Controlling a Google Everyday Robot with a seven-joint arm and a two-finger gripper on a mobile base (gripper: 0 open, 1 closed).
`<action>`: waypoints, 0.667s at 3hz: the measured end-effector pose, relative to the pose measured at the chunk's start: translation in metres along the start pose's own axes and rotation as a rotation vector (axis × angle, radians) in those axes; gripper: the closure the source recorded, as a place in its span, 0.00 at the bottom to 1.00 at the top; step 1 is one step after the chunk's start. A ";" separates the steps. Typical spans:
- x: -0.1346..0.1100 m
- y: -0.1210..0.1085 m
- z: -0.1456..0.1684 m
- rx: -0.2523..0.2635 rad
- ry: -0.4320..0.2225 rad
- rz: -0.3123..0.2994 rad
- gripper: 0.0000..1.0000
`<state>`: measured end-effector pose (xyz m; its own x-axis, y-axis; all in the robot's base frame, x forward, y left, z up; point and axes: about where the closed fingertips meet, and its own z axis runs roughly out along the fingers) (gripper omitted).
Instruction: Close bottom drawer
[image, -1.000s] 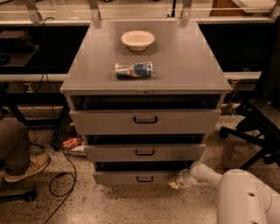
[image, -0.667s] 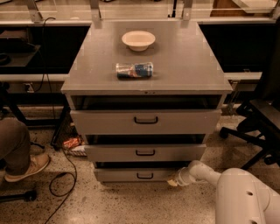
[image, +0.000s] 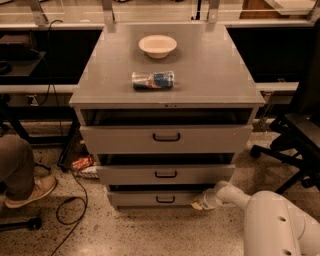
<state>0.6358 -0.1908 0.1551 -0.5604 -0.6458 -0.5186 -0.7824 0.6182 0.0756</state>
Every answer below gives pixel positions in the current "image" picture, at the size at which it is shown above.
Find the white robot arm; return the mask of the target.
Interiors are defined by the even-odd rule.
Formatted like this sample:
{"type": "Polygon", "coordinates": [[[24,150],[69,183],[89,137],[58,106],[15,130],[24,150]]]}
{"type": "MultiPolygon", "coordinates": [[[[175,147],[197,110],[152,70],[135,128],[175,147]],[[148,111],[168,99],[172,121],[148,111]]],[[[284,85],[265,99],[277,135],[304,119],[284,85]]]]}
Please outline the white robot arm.
{"type": "Polygon", "coordinates": [[[244,256],[320,256],[320,223],[282,195],[244,193],[226,181],[199,194],[197,210],[237,206],[244,211],[244,256]]]}

